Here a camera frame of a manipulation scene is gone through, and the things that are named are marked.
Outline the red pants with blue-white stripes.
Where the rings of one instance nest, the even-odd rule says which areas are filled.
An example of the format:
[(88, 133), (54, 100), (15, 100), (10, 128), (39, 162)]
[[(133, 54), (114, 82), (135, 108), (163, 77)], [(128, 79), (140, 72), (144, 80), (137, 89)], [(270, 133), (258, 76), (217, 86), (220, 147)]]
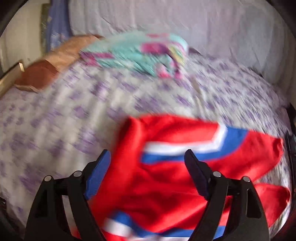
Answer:
[(283, 139), (174, 115), (128, 117), (85, 191), (107, 240), (187, 240), (206, 207), (185, 166), (198, 160), (227, 178), (257, 182), (283, 156)]

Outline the purple floral white bedsheet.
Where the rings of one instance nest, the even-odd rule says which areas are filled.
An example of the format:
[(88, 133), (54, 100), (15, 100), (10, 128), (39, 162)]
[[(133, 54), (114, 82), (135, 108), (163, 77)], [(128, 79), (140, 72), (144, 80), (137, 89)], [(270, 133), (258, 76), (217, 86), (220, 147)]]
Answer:
[(111, 147), (127, 116), (171, 113), (276, 137), (291, 132), (288, 102), (251, 69), (191, 54), (183, 80), (157, 79), (79, 61), (40, 93), (1, 99), (1, 197), (24, 229), (46, 175), (67, 177)]

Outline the brown orange pillow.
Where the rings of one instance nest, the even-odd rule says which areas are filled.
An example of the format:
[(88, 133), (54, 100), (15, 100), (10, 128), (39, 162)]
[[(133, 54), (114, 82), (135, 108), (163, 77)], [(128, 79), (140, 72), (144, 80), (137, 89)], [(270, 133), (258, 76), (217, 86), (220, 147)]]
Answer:
[(40, 92), (51, 85), (57, 76), (75, 63), (79, 52), (87, 45), (100, 40), (100, 35), (78, 35), (71, 37), (59, 47), (25, 68), (14, 86), (23, 91)]

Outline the folded colourful turquoise pink quilt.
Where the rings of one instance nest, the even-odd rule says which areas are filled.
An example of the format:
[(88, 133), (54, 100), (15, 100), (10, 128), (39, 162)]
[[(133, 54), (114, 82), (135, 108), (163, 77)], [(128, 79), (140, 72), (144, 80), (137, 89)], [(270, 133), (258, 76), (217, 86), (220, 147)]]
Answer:
[(80, 50), (82, 60), (101, 68), (125, 68), (158, 78), (181, 79), (189, 46), (171, 33), (133, 31), (120, 33), (87, 45)]

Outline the blue floral curtain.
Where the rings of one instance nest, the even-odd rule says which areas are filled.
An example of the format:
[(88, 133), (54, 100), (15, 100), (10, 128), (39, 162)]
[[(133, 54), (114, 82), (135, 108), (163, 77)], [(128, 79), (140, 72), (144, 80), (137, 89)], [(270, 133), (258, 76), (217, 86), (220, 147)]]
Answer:
[(59, 47), (72, 36), (69, 21), (69, 1), (51, 1), (46, 29), (46, 52)]

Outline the lavender grey headboard cover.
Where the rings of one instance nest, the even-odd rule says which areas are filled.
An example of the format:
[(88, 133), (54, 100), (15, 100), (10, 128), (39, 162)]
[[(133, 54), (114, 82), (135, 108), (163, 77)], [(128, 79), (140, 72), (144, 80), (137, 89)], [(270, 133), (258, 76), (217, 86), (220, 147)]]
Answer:
[(267, 1), (69, 1), (74, 34), (171, 32), (203, 55), (229, 58), (270, 83), (295, 75), (295, 38)]

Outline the wooden bed frame edge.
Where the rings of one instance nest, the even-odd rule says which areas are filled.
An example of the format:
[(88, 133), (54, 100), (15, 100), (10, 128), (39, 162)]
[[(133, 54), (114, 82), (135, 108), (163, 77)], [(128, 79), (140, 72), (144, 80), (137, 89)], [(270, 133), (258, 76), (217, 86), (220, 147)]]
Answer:
[(15, 81), (20, 78), (22, 73), (25, 71), (23, 63), (17, 62), (12, 66), (4, 75), (0, 81), (0, 98), (2, 98), (7, 91), (15, 84)]

